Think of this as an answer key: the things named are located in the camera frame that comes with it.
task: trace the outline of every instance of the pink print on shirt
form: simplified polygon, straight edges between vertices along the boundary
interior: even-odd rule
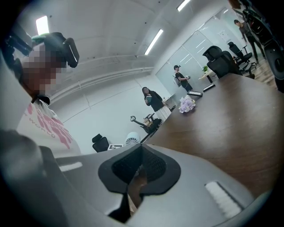
[[[28,113],[32,115],[33,108],[31,103],[28,106]],[[69,144],[72,142],[72,137],[69,134],[68,130],[64,128],[60,120],[56,118],[50,118],[49,116],[43,114],[39,109],[36,108],[37,119],[41,126],[42,130],[47,130],[47,134],[51,135],[52,138],[55,138],[52,132],[54,132],[60,139],[60,142],[65,144],[68,149],[70,149]]]

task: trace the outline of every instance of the white ceiling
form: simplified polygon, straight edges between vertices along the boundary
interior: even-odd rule
[[[36,19],[47,15],[49,31],[75,40],[79,65],[67,68],[56,91],[59,95],[82,86],[124,75],[150,74],[163,51],[204,4],[191,0],[47,0],[27,7],[18,21],[30,36],[37,35]],[[164,32],[148,56],[144,53],[159,29]]]

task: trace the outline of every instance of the brown table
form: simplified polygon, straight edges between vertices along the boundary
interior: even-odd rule
[[[176,107],[147,143],[202,157],[259,196],[284,161],[284,95],[235,74],[215,84],[193,111]]]

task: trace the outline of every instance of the person in black shirt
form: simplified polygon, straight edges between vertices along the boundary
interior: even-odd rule
[[[151,106],[157,114],[158,118],[161,119],[162,122],[164,122],[171,114],[171,111],[168,107],[166,107],[166,104],[163,102],[161,96],[156,92],[149,90],[147,87],[143,87],[142,92],[144,94],[144,100],[147,106]]]
[[[181,82],[181,86],[186,89],[187,92],[190,92],[192,90],[192,86],[188,83],[189,78],[185,78],[180,72],[179,72],[179,66],[174,66],[175,70],[175,76],[178,78],[178,80]]]
[[[251,31],[250,31],[248,25],[247,25],[245,22],[244,22],[244,23],[241,23],[241,22],[238,21],[238,20],[234,20],[234,23],[235,23],[235,25],[237,25],[237,26],[239,27],[240,32],[241,32],[241,34],[242,34],[242,36],[243,36],[243,39],[245,40],[246,45],[248,44],[248,42],[247,42],[245,36],[247,37],[247,39],[248,39],[250,45],[252,46],[253,54],[254,54],[254,57],[256,58],[256,63],[258,64],[258,56],[257,56],[256,47],[255,47],[254,43],[256,43],[256,45],[258,46],[258,48],[260,48],[260,51],[261,51],[261,53],[262,53],[262,56],[263,56],[264,59],[266,60],[266,57],[265,57],[265,54],[264,54],[264,51],[263,51],[263,49],[262,49],[262,47],[261,47],[260,42],[258,42],[258,41],[254,38],[254,36],[252,35],[252,33],[251,33]]]

